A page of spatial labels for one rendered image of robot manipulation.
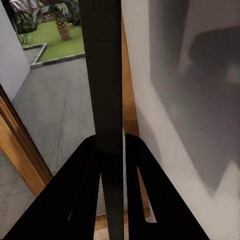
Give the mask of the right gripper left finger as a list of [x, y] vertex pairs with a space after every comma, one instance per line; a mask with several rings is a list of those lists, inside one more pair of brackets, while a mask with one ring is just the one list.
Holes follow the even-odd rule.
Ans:
[[100, 174], [93, 135], [80, 144], [2, 240], [93, 240]]

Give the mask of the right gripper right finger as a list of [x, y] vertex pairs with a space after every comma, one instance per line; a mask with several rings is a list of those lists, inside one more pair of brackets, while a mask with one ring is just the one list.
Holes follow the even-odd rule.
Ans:
[[[145, 142], [125, 137], [129, 240], [210, 240]], [[137, 167], [156, 223], [145, 220]]]

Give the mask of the poster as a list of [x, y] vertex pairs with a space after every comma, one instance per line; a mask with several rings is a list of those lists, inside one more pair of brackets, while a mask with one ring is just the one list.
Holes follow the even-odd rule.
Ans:
[[78, 0], [109, 240], [124, 240], [121, 0]]

